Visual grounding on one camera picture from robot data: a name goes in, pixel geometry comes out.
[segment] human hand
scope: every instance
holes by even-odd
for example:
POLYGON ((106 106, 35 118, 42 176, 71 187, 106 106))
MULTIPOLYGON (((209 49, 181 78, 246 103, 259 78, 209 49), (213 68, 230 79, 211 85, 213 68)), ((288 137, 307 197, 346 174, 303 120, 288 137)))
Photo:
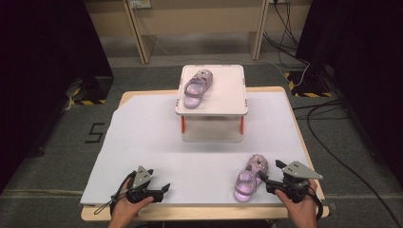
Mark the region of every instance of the human hand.
MULTIPOLYGON (((127 184, 130 181, 127 180, 123 186, 123 189, 127 188, 127 184)), ((154 199, 152 197, 148 197, 143 199, 137 203, 131 203, 127 200, 126 197, 123 197, 118 200, 113 209, 112 219, 109 223, 109 228, 123 228, 126 227, 127 224, 139 217, 139 211, 146 207, 146 205, 150 204, 154 199)))
MULTIPOLYGON (((309 193, 314 195, 317 190, 317 184, 313 180, 308 180, 309 193)), ((297 228, 317 228, 317 204, 314 200, 306 195, 299 203, 293 203, 288 199, 287 195, 276 189, 278 198, 284 203, 290 218, 297 228)))

